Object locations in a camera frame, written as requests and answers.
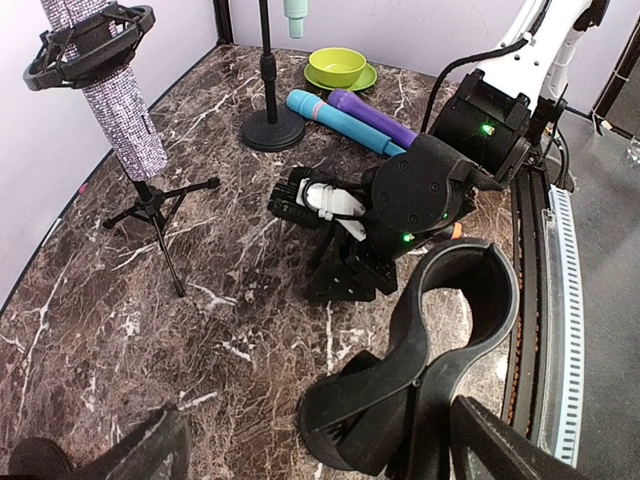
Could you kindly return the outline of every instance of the yellow-green plate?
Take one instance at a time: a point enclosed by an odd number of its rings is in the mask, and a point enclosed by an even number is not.
[[[315,78],[314,69],[311,65],[307,65],[304,68],[304,76],[309,81],[310,84],[315,85],[318,88],[322,88],[323,90],[335,90],[334,87],[323,85]],[[343,90],[347,90],[349,92],[358,92],[360,90],[366,90],[367,88],[375,85],[377,81],[378,81],[378,72],[376,72],[376,69],[367,63],[367,65],[364,67],[364,70],[362,70],[362,74],[360,75],[360,78],[358,78],[358,80],[356,80],[356,82],[353,85],[343,88]]]

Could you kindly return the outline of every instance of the gray floor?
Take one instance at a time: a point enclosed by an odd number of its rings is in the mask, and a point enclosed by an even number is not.
[[[631,134],[640,133],[640,62],[633,67],[629,81],[607,114],[607,120]]]
[[[578,469],[593,479],[640,478],[640,170],[627,141],[594,135],[566,115],[577,177],[572,196],[586,324],[586,382]]]

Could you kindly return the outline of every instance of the marble table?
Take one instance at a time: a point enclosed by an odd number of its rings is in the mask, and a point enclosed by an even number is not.
[[[305,263],[320,232],[275,219],[266,206],[293,166],[322,165],[357,180],[380,157],[313,123],[290,151],[244,147],[242,120],[264,103],[259,56],[249,47],[218,48],[152,110],[171,159],[154,185],[222,180],[217,191],[191,195],[167,234],[186,298],[175,296],[145,224],[100,227],[134,197],[113,156],[26,272],[0,319],[0,472],[26,436],[52,438],[84,464],[150,409],[177,402],[191,418],[194,479],[363,478],[308,455],[295,406],[360,349],[383,354],[398,294],[309,305]],[[277,59],[281,102],[294,88],[320,93],[304,80],[307,55],[278,51]],[[362,98],[418,129],[433,79],[376,68],[379,81]],[[445,85],[438,108],[452,88]],[[464,227],[511,255],[509,193],[479,195]],[[399,261],[401,289],[419,255]],[[434,356],[466,343],[470,312],[458,292],[431,293],[425,306]],[[499,412],[507,352],[504,343],[476,364],[459,391]]]

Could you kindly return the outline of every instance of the green bowl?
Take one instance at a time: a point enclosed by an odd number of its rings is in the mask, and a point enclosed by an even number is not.
[[[355,50],[333,47],[313,52],[309,57],[309,64],[320,83],[327,87],[344,88],[353,85],[360,78],[367,59]]]

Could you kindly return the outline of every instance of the glittery silver tube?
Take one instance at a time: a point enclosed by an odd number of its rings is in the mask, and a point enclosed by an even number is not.
[[[53,31],[72,27],[107,6],[106,0],[41,1]],[[115,27],[111,33],[116,35]],[[70,44],[65,56],[69,60],[77,58],[76,46]],[[129,178],[147,180],[167,165],[167,152],[129,66],[82,92]]]

